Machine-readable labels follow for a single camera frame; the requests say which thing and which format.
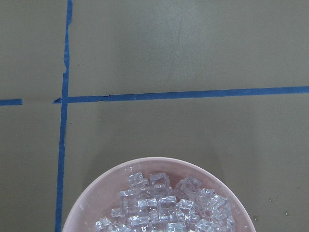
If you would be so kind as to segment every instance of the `pink bowl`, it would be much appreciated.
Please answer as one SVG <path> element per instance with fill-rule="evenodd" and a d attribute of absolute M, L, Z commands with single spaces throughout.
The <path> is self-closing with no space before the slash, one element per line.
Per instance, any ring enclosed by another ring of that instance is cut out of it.
<path fill-rule="evenodd" d="M 112 208 L 118 206 L 118 192 L 128 188 L 130 174 L 141 171 L 145 177 L 149 174 L 166 172 L 171 186 L 191 175 L 208 189 L 227 197 L 235 219 L 237 232 L 255 232 L 248 213 L 232 191 L 218 178 L 205 170 L 182 160 L 150 157 L 122 163 L 99 176 L 81 194 L 71 209 L 63 232 L 93 232 L 94 224 Z"/>

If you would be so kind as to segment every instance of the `bowl rim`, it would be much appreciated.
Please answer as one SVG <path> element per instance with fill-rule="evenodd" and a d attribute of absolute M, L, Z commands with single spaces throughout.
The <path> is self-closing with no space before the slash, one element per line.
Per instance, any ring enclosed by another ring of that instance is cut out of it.
<path fill-rule="evenodd" d="M 244 212 L 244 216 L 245 216 L 245 218 L 247 219 L 247 221 L 249 223 L 251 231 L 255 232 L 254 225 L 253 225 L 253 223 L 252 223 L 252 221 L 250 219 L 250 216 L 249 216 L 248 212 L 246 211 L 245 207 L 242 205 L 240 200 L 236 197 L 236 195 L 228 188 L 228 186 L 226 186 L 221 180 L 219 180 L 213 174 L 207 172 L 206 170 L 202 169 L 201 167 L 198 167 L 195 164 L 186 162 L 186 161 L 181 160 L 181 159 L 175 159 L 175 158 L 169 158 L 169 157 L 144 157 L 144 158 L 132 159 L 130 161 L 126 161 L 124 163 L 118 164 L 118 165 L 114 166 L 113 168 L 110 168 L 106 172 L 102 173 L 90 185 L 88 185 L 88 187 L 82 192 L 82 194 L 78 197 L 78 199 L 74 203 L 72 209 L 69 212 L 69 215 L 67 216 L 65 224 L 63 226 L 63 232 L 66 231 L 66 228 L 68 227 L 68 222 L 71 221 L 71 218 L 73 216 L 73 212 L 78 208 L 78 206 L 79 206 L 80 202 L 82 201 L 82 199 L 85 197 L 85 195 L 87 195 L 87 193 L 92 189 L 92 187 L 94 187 L 96 185 L 97 182 L 99 182 L 102 178 L 107 176 L 109 173 L 111 173 L 111 172 L 113 172 L 113 171 L 115 171 L 115 170 L 117 170 L 119 168 L 122 168 L 124 166 L 129 166 L 131 164 L 134 164 L 134 163 L 137 163 L 137 162 L 142 162 L 142 161 L 171 161 L 171 162 L 181 163 L 181 164 L 185 164 L 187 166 L 190 166 L 191 168 L 196 169 L 196 170 L 198 170 L 200 172 L 203 172 L 205 175 L 207 175 L 210 178 L 213 178 L 214 180 L 216 180 L 226 190 L 227 194 L 229 194 L 235 200 L 236 204 Z"/>

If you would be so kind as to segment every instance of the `blue tape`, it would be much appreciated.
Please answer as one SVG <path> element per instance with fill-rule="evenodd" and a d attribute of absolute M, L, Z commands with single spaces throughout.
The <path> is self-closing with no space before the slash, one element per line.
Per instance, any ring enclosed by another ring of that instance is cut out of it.
<path fill-rule="evenodd" d="M 0 100 L 0 106 L 3 105 L 22 105 L 22 99 L 9 99 L 9 100 Z"/>
<path fill-rule="evenodd" d="M 140 93 L 140 94 L 121 94 L 121 95 L 108 95 L 108 96 L 80 96 L 80 97 L 69 97 L 68 103 L 102 102 L 102 101 L 118 102 L 118 101 L 182 99 L 182 98 L 213 98 L 213 97 L 299 94 L 299 93 L 309 93 L 309 86 L 244 88 L 244 89 L 224 89 L 224 90 L 189 91 L 189 92 L 167 92 L 167 93 Z M 62 99 L 59 98 L 54 101 L 54 104 L 58 104 L 61 102 Z"/>
<path fill-rule="evenodd" d="M 60 138 L 59 138 L 59 155 L 58 155 L 58 175 L 57 175 L 57 195 L 56 195 L 56 215 L 55 215 L 55 232 L 61 232 L 62 225 L 62 201 L 63 201 L 63 177 L 65 161 L 65 137 L 68 115 L 68 95 L 69 95 L 69 72 L 70 72 L 70 49 L 69 49 L 69 25 L 72 20 L 72 0 L 68 0 L 66 35 L 64 45 L 63 61 L 66 71 L 62 78 L 62 105 L 60 119 Z"/>

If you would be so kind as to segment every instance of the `bowl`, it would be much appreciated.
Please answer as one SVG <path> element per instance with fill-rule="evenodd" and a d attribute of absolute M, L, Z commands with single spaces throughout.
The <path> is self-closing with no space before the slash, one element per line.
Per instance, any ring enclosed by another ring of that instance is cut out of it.
<path fill-rule="evenodd" d="M 243 205 L 218 178 L 191 163 L 163 157 L 134 159 L 103 173 L 77 199 L 67 217 L 63 232 L 94 232 L 95 222 L 100 217 L 109 215 L 111 209 L 119 207 L 118 192 L 128 188 L 128 176 L 139 171 L 146 178 L 150 174 L 165 172 L 172 187 L 189 175 L 197 178 L 205 188 L 214 189 L 228 198 L 237 232 L 255 232 Z"/>

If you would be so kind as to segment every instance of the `pile of ice cubes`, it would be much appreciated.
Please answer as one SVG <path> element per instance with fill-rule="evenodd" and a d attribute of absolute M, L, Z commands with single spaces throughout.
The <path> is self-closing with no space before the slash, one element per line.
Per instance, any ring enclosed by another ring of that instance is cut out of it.
<path fill-rule="evenodd" d="M 235 232 L 227 198 L 202 188 L 192 176 L 173 189 L 166 173 L 128 178 L 119 208 L 95 224 L 96 232 Z"/>

